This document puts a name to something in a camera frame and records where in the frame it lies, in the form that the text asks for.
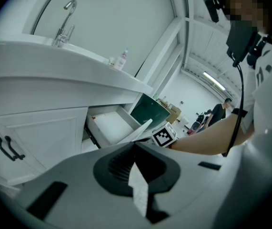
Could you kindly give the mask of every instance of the black cable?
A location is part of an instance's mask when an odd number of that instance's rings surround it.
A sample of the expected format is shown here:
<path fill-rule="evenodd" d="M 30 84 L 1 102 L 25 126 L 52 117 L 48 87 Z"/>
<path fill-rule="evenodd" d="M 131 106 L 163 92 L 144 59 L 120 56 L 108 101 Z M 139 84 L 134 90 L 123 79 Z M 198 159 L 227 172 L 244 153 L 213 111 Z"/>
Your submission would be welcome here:
<path fill-rule="evenodd" d="M 234 132 L 232 134 L 232 138 L 231 138 L 231 141 L 230 141 L 230 144 L 229 144 L 229 147 L 228 147 L 227 155 L 228 155 L 230 149 L 233 147 L 236 136 L 237 136 L 237 134 L 239 132 L 241 121 L 242 121 L 242 111 L 243 111 L 243 106 L 244 106 L 244 78 L 243 78 L 243 75 L 242 75 L 241 66 L 239 64 L 237 65 L 237 69 L 238 69 L 238 71 L 240 73 L 240 76 L 241 76 L 242 96 L 241 96 L 241 104 L 240 104 L 240 109 L 239 109 L 239 113 L 238 113 L 238 116 L 237 116 L 237 121 L 236 121 Z"/>

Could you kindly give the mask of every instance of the small bottle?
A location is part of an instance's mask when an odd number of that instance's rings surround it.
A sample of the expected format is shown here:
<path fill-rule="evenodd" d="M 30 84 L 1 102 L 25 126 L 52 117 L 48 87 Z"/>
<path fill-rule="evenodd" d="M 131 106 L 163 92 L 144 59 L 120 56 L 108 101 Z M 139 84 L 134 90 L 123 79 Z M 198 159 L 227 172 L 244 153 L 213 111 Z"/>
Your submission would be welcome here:
<path fill-rule="evenodd" d="M 126 63 L 126 55 L 128 53 L 128 49 L 125 49 L 124 53 L 122 53 L 118 58 L 114 65 L 114 68 L 117 70 L 122 70 L 123 66 Z"/>

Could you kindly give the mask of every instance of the chrome faucet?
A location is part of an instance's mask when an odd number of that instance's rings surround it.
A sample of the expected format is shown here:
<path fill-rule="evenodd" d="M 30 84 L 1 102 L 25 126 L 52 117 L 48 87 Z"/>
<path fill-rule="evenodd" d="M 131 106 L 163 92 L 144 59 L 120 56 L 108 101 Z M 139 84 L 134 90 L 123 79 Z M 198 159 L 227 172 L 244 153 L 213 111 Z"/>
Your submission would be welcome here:
<path fill-rule="evenodd" d="M 60 42 L 63 43 L 67 43 L 70 39 L 71 34 L 73 33 L 74 30 L 74 25 L 72 25 L 68 31 L 67 34 L 65 33 L 65 27 L 70 19 L 70 17 L 72 16 L 73 12 L 75 11 L 75 8 L 77 7 L 77 2 L 76 0 L 71 0 L 70 2 L 68 2 L 65 6 L 64 9 L 67 10 L 70 6 L 72 6 L 72 8 L 70 9 L 70 12 L 67 16 L 67 18 L 65 19 L 64 23 L 62 24 L 62 26 L 58 29 L 58 32 L 56 33 L 52 46 L 54 47 L 59 47 L 60 46 Z"/>

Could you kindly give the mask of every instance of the green panel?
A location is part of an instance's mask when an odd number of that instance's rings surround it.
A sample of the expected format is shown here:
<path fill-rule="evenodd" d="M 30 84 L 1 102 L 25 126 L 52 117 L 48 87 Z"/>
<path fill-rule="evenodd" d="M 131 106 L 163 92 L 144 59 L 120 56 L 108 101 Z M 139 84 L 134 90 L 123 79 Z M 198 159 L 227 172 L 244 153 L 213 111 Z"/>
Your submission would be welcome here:
<path fill-rule="evenodd" d="M 142 94 L 142 97 L 131 113 L 131 116 L 134 117 L 141 125 L 146 123 L 149 119 L 153 120 L 147 130 L 157 127 L 170 115 L 171 113 L 169 111 L 145 94 Z"/>

